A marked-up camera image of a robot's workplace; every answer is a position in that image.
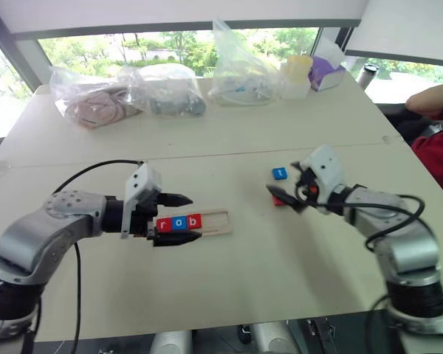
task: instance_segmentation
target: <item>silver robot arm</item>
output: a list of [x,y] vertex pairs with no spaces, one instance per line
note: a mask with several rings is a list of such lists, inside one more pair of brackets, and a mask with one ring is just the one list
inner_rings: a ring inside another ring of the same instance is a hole
[[438,243],[427,224],[408,212],[404,196],[346,186],[339,159],[328,145],[292,166],[301,172],[296,197],[276,186],[268,186],[269,191],[297,212],[311,206],[323,214],[342,215],[376,255],[388,290],[388,314],[399,331],[424,340],[443,336]]
[[[4,342],[19,346],[16,337],[30,331],[41,293],[74,243],[103,232],[117,232],[122,238],[146,237],[154,246],[191,242],[201,235],[158,233],[153,227],[158,205],[190,203],[183,195],[161,193],[159,174],[143,164],[128,179],[124,201],[64,190],[10,225],[0,237],[0,347]],[[6,353],[20,353],[4,347]]]

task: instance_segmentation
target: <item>purple tissue box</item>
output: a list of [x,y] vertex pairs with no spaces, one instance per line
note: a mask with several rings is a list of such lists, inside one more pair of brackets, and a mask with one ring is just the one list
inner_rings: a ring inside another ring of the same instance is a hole
[[312,68],[309,72],[310,83],[315,91],[329,89],[341,82],[345,72],[346,69],[341,65],[333,69],[326,59],[313,57]]

